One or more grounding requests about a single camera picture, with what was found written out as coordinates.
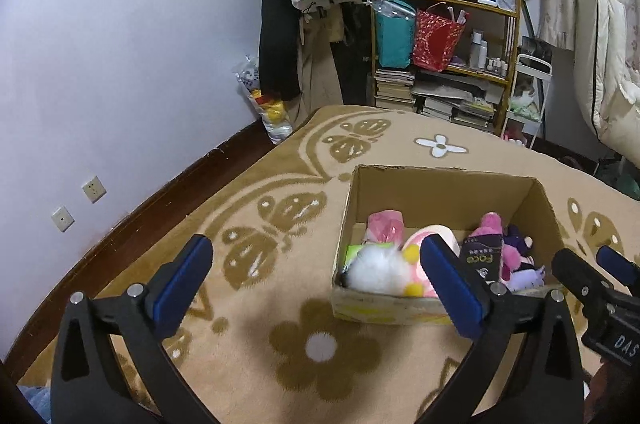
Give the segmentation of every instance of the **teal bag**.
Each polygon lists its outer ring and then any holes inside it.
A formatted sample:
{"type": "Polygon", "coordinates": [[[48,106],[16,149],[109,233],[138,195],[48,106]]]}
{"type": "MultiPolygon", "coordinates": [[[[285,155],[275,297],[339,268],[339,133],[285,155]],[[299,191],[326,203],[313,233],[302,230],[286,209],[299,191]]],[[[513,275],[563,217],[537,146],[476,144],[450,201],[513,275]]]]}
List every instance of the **teal bag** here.
{"type": "MultiPolygon", "coordinates": [[[[409,10],[415,9],[400,0],[391,0],[409,10]]],[[[415,19],[388,18],[376,13],[378,61],[385,68],[406,68],[414,50],[415,19]]]]}

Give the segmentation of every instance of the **white pom-pom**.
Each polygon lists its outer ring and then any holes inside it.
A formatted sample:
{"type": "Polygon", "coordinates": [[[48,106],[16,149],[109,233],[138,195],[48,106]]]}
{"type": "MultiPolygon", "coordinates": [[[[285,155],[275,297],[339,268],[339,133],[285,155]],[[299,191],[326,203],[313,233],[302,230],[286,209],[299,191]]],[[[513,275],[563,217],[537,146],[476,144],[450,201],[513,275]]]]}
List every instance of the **white pom-pom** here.
{"type": "Polygon", "coordinates": [[[404,295],[412,278],[412,267],[398,247],[365,245],[347,270],[348,288],[372,294],[404,295]]]}

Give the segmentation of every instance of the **pink bag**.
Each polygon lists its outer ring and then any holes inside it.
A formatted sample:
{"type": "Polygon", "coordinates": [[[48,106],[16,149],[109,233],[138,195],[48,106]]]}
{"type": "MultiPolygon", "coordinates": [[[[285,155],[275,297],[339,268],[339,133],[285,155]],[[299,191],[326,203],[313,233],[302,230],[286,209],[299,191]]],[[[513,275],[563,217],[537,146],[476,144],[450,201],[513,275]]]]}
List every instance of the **pink bag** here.
{"type": "Polygon", "coordinates": [[[393,243],[400,247],[404,242],[404,221],[400,211],[381,211],[369,215],[364,243],[393,243]]]}

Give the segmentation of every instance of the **beige trousers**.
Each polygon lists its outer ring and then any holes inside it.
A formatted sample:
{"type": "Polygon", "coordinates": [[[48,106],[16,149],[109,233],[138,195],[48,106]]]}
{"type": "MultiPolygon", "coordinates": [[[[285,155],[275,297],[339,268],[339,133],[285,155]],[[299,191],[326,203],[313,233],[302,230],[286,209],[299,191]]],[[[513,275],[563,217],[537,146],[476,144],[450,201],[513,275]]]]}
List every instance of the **beige trousers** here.
{"type": "Polygon", "coordinates": [[[298,45],[298,82],[301,92],[300,96],[285,102],[294,129],[318,108],[342,104],[340,82],[329,44],[331,22],[319,18],[313,18],[308,23],[302,22],[303,39],[302,44],[298,45]]]}

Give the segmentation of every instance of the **white wall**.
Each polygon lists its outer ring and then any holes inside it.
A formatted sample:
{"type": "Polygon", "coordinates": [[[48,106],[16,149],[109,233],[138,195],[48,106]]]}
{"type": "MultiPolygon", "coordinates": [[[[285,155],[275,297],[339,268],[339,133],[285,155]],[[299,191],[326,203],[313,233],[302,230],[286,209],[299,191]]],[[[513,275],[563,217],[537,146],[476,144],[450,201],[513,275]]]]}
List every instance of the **white wall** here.
{"type": "Polygon", "coordinates": [[[119,220],[254,120],[230,68],[259,28],[260,0],[0,0],[0,357],[119,220]]]}
{"type": "MultiPolygon", "coordinates": [[[[526,0],[531,21],[537,31],[540,24],[541,0],[526,0]]],[[[521,35],[527,35],[524,17],[520,22],[521,35]]],[[[553,49],[554,77],[546,106],[546,140],[572,150],[594,161],[611,151],[587,126],[574,91],[574,52],[553,49]]]]}

